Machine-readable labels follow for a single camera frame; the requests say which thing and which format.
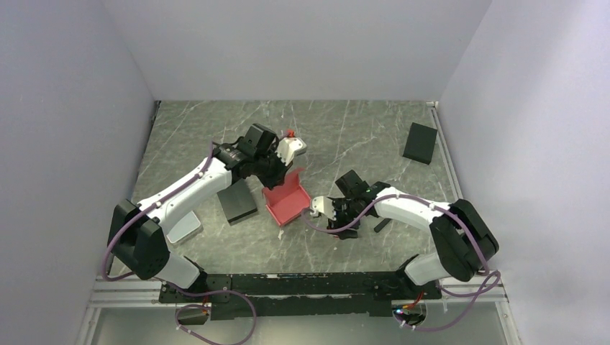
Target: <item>red object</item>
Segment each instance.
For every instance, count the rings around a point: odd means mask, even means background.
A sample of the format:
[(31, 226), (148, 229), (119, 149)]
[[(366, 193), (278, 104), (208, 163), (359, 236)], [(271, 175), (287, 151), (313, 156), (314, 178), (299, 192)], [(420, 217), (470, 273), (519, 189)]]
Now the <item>red object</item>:
[(273, 190), (263, 188), (267, 209), (279, 226), (298, 218), (303, 208), (309, 207), (311, 198), (299, 179), (299, 173), (303, 170), (302, 167), (293, 170), (284, 178), (284, 184)]

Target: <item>marble surface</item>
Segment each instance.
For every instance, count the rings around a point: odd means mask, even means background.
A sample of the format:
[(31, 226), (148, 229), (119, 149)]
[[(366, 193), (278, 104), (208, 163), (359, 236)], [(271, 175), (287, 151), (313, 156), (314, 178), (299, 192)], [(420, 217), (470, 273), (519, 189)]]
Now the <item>marble surface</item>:
[[(430, 165), (401, 156), (411, 123), (434, 127), (424, 102), (400, 101), (191, 101), (162, 102), (142, 160), (133, 199), (169, 186), (206, 154), (209, 140), (232, 142), (258, 122), (279, 132), (293, 129), (308, 144), (294, 167), (311, 197), (341, 196), (334, 181), (355, 170), (370, 184), (380, 180), (434, 201), (453, 201), (450, 178), (436, 145)], [(280, 229), (265, 208), (262, 185), (247, 180), (259, 213), (229, 226), (217, 197), (195, 208), (204, 229), (173, 250), (210, 273), (346, 272), (395, 270), (432, 249), (428, 234), (392, 221), (363, 220), (359, 239), (339, 240), (297, 219)], [(319, 225), (325, 221), (318, 220)], [(114, 273), (124, 272), (118, 262)]]

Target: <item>marble tabletop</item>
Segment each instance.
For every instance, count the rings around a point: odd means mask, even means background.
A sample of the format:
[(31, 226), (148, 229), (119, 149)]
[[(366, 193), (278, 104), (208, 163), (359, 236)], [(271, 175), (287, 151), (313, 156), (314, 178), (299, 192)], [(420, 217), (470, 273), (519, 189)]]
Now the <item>marble tabletop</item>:
[[(277, 132), (293, 129), (308, 145), (295, 167), (311, 197), (341, 193), (334, 181), (353, 169), (370, 184), (383, 181), (434, 201), (454, 201), (437, 140), (430, 165), (401, 156), (412, 122), (435, 127), (425, 102), (408, 101), (164, 101), (152, 128), (135, 185), (137, 202), (191, 171), (207, 154), (209, 140), (233, 142), (251, 124)], [(432, 248), (430, 235), (397, 221), (373, 232), (367, 217), (358, 239), (339, 240), (296, 219), (280, 228), (265, 208), (257, 178), (247, 184), (258, 215), (230, 226), (218, 198), (194, 209), (203, 230), (173, 250), (209, 273), (350, 272), (395, 270)], [(320, 226), (325, 221), (317, 220)], [(124, 272), (115, 263), (113, 273)]]

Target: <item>open red box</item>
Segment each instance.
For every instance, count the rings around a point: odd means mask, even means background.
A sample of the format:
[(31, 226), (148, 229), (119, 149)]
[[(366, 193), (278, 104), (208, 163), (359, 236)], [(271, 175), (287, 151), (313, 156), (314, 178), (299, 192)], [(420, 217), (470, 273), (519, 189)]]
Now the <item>open red box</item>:
[(300, 167), (286, 174), (284, 184), (275, 187), (273, 190), (263, 188), (267, 209), (279, 226), (298, 218), (301, 210), (309, 207), (311, 198), (299, 179), (299, 173), (303, 170)]

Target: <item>gray wall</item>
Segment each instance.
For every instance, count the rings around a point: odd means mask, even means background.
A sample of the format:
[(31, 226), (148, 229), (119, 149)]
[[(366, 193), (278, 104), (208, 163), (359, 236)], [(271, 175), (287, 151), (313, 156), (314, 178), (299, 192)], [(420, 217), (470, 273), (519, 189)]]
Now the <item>gray wall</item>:
[(0, 344), (73, 344), (153, 98), (98, 0), (0, 11)]
[(104, 0), (163, 100), (438, 100), (490, 2)]
[(526, 344), (610, 342), (608, 1), (494, 1), (440, 101)]

